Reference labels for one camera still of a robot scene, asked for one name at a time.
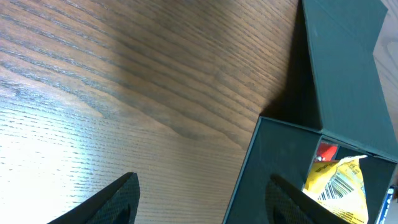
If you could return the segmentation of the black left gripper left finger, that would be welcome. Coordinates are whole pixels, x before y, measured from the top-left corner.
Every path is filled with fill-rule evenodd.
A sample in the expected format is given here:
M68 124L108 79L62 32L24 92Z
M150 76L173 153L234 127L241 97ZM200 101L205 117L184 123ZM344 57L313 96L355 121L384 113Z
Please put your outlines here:
M79 206L52 220L52 223L134 224L139 199L138 176L136 173L127 172Z

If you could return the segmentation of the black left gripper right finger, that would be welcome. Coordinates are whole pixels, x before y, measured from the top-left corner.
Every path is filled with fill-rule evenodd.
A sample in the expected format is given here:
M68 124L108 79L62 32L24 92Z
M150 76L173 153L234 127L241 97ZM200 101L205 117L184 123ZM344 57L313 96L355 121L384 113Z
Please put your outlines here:
M270 224L348 224L275 174L266 186L265 208Z

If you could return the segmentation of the yellow snack packet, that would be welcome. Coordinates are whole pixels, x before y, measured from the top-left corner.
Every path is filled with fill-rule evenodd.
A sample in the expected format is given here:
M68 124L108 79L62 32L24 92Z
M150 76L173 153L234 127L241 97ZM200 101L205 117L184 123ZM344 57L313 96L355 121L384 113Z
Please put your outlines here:
M302 192L348 223L367 224L366 192L359 166L359 160L366 157L315 161Z

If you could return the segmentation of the red Hacks candy bag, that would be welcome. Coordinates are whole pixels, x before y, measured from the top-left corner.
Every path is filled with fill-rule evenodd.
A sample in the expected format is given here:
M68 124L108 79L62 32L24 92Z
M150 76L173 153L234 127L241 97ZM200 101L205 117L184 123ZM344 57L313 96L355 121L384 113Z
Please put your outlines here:
M315 161L332 161L338 150L337 144L322 141L318 146Z

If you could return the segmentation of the dark green box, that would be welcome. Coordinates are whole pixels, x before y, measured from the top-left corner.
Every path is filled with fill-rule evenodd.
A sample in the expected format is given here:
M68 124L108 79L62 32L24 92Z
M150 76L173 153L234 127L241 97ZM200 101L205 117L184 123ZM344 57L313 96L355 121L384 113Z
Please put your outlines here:
M322 141L359 160L369 223L397 166L397 140L373 57L380 1L298 4L283 92L260 114L223 221L269 223L265 190L279 175L302 192Z

